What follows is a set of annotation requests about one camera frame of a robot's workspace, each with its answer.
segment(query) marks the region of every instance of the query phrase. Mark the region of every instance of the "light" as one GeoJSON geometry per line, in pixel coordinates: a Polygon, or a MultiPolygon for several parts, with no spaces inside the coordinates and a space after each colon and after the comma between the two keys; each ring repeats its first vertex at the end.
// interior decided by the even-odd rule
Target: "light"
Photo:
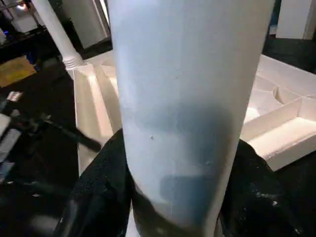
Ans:
{"type": "Polygon", "coordinates": [[[17,5],[16,6],[19,10],[22,10],[24,11],[26,9],[26,4],[23,4],[23,5],[17,5]]]}

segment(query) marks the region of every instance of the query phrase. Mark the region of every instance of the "white box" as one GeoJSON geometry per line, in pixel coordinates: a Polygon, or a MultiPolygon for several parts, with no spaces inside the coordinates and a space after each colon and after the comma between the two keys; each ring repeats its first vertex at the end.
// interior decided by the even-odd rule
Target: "white box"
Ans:
{"type": "MultiPolygon", "coordinates": [[[[119,128],[119,92],[112,52],[74,73],[77,126],[105,143],[119,128]]],[[[241,139],[278,170],[316,150],[316,75],[260,58],[241,139]]],[[[79,147],[79,172],[95,157],[79,147]]]]}

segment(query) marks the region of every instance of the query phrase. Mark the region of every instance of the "white wall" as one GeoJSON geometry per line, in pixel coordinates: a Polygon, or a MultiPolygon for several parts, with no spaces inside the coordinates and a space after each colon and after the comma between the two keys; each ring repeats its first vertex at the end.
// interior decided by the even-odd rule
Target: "white wall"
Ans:
{"type": "Polygon", "coordinates": [[[98,15],[94,0],[63,0],[63,8],[71,18],[84,48],[109,36],[98,15]]]}
{"type": "Polygon", "coordinates": [[[288,39],[313,38],[316,0],[282,0],[276,37],[288,39]]]}

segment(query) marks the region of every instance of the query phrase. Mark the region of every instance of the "white tube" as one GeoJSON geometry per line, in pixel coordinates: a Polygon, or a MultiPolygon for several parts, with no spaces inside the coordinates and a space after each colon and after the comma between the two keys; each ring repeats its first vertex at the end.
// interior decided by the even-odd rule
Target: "white tube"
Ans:
{"type": "Polygon", "coordinates": [[[73,69],[76,66],[80,66],[83,60],[70,42],[49,1],[32,0],[32,3],[60,51],[66,69],[73,69]]]}
{"type": "Polygon", "coordinates": [[[274,0],[110,0],[138,231],[213,236],[274,0]]]}

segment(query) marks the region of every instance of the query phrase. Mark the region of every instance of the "white pillar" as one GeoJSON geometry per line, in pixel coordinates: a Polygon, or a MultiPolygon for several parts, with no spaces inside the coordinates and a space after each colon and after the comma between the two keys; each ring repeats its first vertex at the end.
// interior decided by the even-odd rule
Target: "white pillar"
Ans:
{"type": "Polygon", "coordinates": [[[273,3],[109,0],[142,237],[214,235],[273,3]]]}
{"type": "Polygon", "coordinates": [[[70,42],[49,1],[32,0],[32,3],[59,49],[66,69],[71,70],[74,67],[81,65],[83,60],[70,42]]]}

